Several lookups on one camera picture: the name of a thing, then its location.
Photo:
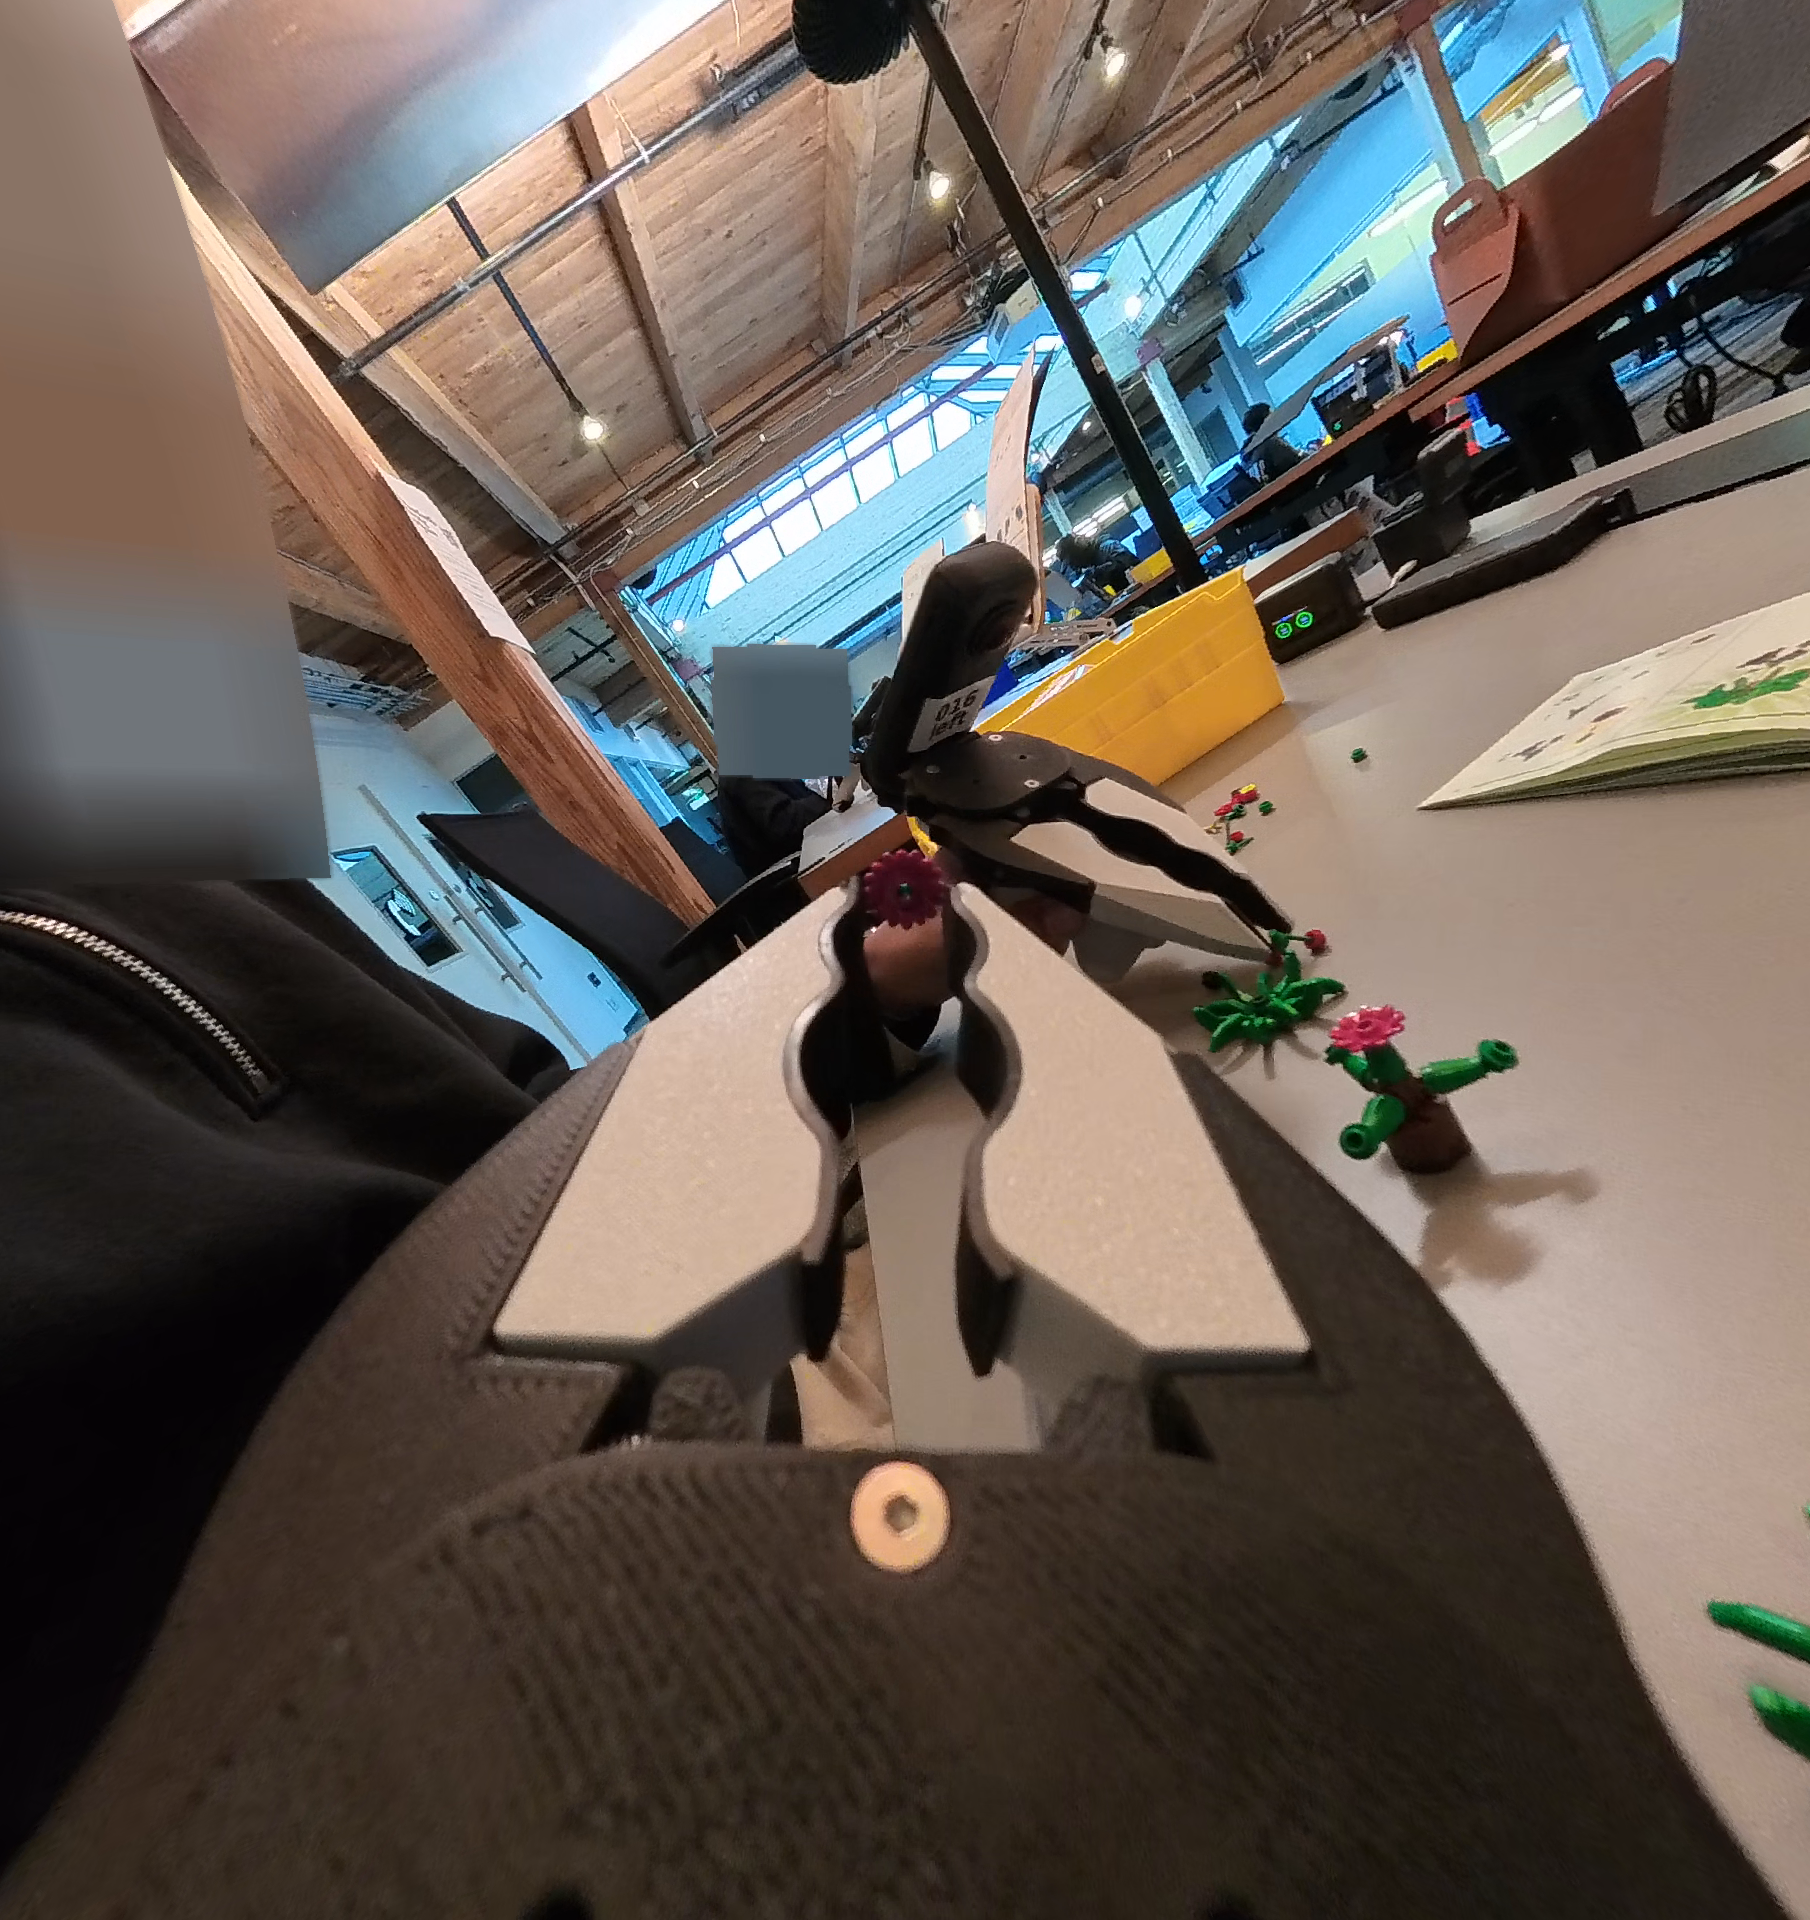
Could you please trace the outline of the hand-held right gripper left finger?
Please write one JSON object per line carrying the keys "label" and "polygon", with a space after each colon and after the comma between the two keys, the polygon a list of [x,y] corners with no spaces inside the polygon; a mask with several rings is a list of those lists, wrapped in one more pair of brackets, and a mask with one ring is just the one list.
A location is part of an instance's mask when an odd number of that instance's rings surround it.
{"label": "hand-held right gripper left finger", "polygon": [[647,1026],[493,1324],[500,1355],[709,1369],[768,1420],[840,1322],[863,939],[840,886]]}

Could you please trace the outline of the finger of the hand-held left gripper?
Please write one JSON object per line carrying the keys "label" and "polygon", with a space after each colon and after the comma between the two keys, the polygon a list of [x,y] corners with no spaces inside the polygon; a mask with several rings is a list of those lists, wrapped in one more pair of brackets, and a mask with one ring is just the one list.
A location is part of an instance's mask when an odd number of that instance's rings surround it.
{"label": "finger of the hand-held left gripper", "polygon": [[998,897],[1017,888],[1063,901],[1084,915],[1083,963],[1131,963],[1148,948],[1186,946],[1226,959],[1257,959],[1283,931],[1279,909],[1257,886],[1202,857],[1226,889],[1192,886],[1102,843],[1056,853],[1003,845],[985,857],[985,884]]}
{"label": "finger of the hand-held left gripper", "polygon": [[[1081,790],[1068,817],[1098,843],[1192,886],[1225,892],[1226,882],[1215,880],[1211,866],[1199,863],[1202,857],[1209,857],[1222,863],[1222,871],[1257,886],[1274,903],[1240,859],[1221,853],[1216,839],[1154,783],[1084,753],[1068,755],[1068,771]],[[1286,910],[1283,930],[1294,931],[1294,915]]]}

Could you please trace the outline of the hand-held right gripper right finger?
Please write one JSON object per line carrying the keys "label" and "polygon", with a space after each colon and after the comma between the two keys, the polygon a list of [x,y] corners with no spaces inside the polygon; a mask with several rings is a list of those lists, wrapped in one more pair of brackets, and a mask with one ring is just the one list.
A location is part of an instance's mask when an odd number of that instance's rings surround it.
{"label": "hand-held right gripper right finger", "polygon": [[946,910],[965,1147],[965,1360],[1027,1388],[1292,1371],[1309,1337],[1181,1060],[972,884]]}

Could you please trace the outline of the green plant with pink flowers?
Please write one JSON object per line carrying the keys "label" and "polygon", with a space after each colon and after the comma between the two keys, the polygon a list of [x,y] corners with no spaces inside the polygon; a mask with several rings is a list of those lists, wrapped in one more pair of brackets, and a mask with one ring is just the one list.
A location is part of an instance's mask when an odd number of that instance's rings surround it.
{"label": "green plant with pink flowers", "polygon": [[1207,998],[1192,1016],[1206,1030],[1215,1053],[1232,1045],[1268,1047],[1348,993],[1341,980],[1308,974],[1296,953],[1261,968],[1254,983],[1241,985],[1222,971],[1207,971],[1203,987]]}

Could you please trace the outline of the person's left hand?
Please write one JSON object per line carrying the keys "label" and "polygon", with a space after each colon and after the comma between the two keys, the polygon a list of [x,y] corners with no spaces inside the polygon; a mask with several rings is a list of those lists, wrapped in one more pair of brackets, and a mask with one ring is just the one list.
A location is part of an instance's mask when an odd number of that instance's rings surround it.
{"label": "person's left hand", "polygon": [[888,1033],[899,1045],[919,1050],[938,1028],[951,997],[943,922],[927,918],[912,927],[877,925],[865,936],[863,954]]}

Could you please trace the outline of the yellow storage bin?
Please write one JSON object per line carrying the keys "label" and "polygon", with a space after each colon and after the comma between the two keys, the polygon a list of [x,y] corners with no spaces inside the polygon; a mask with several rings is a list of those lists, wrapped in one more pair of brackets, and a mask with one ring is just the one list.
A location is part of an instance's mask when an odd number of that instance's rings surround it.
{"label": "yellow storage bin", "polygon": [[1276,711],[1285,692],[1244,569],[1186,592],[982,713],[1162,785]]}

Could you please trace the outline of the black charger box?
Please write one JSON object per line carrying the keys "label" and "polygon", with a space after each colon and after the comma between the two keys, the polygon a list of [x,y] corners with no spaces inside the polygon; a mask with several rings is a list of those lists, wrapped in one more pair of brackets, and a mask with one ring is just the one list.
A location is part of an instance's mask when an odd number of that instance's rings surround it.
{"label": "black charger box", "polygon": [[1254,595],[1268,652],[1276,664],[1346,638],[1368,617],[1368,599],[1352,563],[1327,557]]}

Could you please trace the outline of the brown-base toy plant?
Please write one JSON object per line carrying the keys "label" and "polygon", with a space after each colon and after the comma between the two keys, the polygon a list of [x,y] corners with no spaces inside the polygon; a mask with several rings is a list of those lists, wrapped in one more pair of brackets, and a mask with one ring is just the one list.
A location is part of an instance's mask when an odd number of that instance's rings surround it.
{"label": "brown-base toy plant", "polygon": [[1411,1175],[1452,1172],[1472,1156],[1472,1143],[1449,1097],[1518,1065],[1516,1049],[1480,1040],[1469,1056],[1437,1058],[1415,1070],[1398,1049],[1405,1018],[1393,1007],[1362,1007],[1329,1031],[1324,1060],[1341,1066],[1366,1094],[1364,1110],[1340,1134],[1348,1158],[1381,1150]]}

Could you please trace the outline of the black pole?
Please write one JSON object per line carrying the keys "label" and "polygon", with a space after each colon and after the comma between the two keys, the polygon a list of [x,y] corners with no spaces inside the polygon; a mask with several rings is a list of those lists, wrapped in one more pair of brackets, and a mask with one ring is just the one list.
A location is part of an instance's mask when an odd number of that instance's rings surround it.
{"label": "black pole", "polygon": [[1028,204],[1014,164],[1003,152],[989,115],[965,79],[962,60],[931,2],[795,2],[792,26],[798,54],[823,83],[863,83],[899,57],[906,43],[917,43],[929,74],[949,111],[989,190],[989,200],[1061,335],[1074,368],[1084,381],[1087,398],[1107,430],[1109,443],[1138,493],[1173,574],[1183,590],[1206,585],[1202,553],[1186,534],[1173,493],[1158,474],[1150,448],[1109,373],[1104,348],[1095,341],[1076,307],[1060,260],[1051,252],[1036,215]]}

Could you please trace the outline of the black device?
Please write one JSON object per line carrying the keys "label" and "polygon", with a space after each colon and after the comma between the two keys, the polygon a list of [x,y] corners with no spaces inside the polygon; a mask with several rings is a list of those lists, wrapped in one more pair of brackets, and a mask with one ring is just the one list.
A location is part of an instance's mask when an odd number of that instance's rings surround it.
{"label": "black device", "polygon": [[1426,442],[1415,461],[1412,493],[1373,530],[1378,563],[1398,578],[1449,558],[1469,541],[1470,431],[1454,425]]}

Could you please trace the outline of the black power adapter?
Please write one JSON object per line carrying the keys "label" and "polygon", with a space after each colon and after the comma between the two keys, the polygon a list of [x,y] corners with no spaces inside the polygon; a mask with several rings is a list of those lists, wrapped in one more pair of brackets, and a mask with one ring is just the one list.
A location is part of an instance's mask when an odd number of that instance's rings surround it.
{"label": "black power adapter", "polygon": [[1491,541],[1469,541],[1440,563],[1417,567],[1371,603],[1373,623],[1383,630],[1404,628],[1534,582],[1635,519],[1631,488],[1588,493]]}

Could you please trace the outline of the person's black jacket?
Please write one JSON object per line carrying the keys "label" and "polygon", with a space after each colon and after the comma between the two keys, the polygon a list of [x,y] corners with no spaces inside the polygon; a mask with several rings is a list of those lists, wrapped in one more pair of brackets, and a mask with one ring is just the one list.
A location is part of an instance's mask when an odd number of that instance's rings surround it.
{"label": "person's black jacket", "polygon": [[569,1076],[311,882],[0,889],[0,1873],[288,1369]]}

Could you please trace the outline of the white paper notice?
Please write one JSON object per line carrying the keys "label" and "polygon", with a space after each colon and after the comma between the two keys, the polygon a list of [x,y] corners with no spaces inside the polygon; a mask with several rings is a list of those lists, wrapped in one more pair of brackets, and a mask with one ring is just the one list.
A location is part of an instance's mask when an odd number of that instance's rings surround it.
{"label": "white paper notice", "polygon": [[384,481],[405,509],[414,530],[438,558],[451,584],[473,612],[485,634],[521,652],[535,652],[506,603],[498,597],[482,569],[461,541],[460,531],[438,509],[427,491],[414,486],[395,471],[384,473]]}

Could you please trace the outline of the toy instruction booklet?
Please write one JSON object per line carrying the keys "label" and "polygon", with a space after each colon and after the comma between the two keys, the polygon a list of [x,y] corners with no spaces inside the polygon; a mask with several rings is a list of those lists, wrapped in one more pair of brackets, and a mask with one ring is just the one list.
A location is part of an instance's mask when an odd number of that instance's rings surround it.
{"label": "toy instruction booklet", "polygon": [[1594,666],[1421,806],[1810,771],[1810,590]]}

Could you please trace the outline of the brown bag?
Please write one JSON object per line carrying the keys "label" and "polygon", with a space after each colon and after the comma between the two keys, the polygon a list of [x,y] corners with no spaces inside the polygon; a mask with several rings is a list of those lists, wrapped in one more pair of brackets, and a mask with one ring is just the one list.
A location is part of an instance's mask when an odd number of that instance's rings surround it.
{"label": "brown bag", "polygon": [[1475,177],[1430,222],[1430,274],[1462,365],[1522,335],[1677,229],[1658,179],[1671,62],[1647,60],[1600,115],[1510,185]]}

